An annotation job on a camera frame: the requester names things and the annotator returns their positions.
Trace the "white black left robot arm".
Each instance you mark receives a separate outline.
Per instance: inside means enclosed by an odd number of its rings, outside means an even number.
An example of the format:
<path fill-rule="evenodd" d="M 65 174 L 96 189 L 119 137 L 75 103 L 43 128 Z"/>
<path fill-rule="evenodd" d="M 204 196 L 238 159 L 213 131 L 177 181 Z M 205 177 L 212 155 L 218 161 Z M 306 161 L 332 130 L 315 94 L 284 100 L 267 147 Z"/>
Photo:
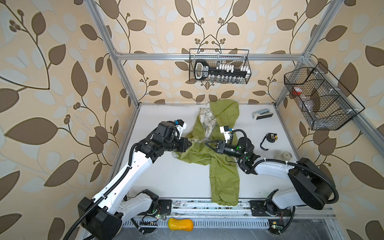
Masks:
<path fill-rule="evenodd" d="M 89 239 L 111 240 L 121 230 L 123 223 L 140 213 L 157 209 L 158 195 L 149 190 L 125 200 L 127 193 L 139 177 L 164 152 L 184 153 L 192 143 L 182 137 L 187 124 L 182 120 L 162 121 L 146 138 L 132 145 L 124 157 L 128 163 L 92 199 L 83 198 L 78 205 L 80 217 L 70 227 L 64 238 L 68 240 L 78 226 L 85 228 Z"/>

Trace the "green zip-up hooded jacket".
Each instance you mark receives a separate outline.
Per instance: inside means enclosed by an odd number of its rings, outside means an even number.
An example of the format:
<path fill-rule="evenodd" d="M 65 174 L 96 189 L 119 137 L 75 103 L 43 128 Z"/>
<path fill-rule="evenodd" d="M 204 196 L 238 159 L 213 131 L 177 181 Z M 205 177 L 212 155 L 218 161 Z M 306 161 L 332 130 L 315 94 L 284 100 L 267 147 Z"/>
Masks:
<path fill-rule="evenodd" d="M 186 135 L 192 146 L 185 153 L 172 152 L 174 158 L 189 164 L 210 166 L 212 202 L 221 206 L 236 206 L 239 200 L 240 178 L 233 159 L 215 153 L 206 141 L 224 140 L 220 127 L 233 128 L 239 117 L 238 102 L 218 100 L 200 108 L 196 123 Z"/>

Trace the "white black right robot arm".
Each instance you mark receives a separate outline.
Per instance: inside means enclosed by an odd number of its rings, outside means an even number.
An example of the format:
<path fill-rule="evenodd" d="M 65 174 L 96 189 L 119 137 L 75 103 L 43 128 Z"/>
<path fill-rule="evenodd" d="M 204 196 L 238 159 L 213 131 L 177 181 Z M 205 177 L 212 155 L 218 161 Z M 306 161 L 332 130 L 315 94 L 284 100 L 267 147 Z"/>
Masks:
<path fill-rule="evenodd" d="M 235 158 L 236 164 L 247 175 L 267 175 L 292 183 L 290 188 L 273 190 L 265 199 L 261 209 L 270 216 L 302 206 L 322 210 L 325 205 L 339 200 L 334 181 L 309 159 L 290 162 L 261 158 L 253 152 L 251 140 L 245 137 L 240 138 L 237 145 L 224 140 L 207 141 L 205 145 L 217 154 Z"/>

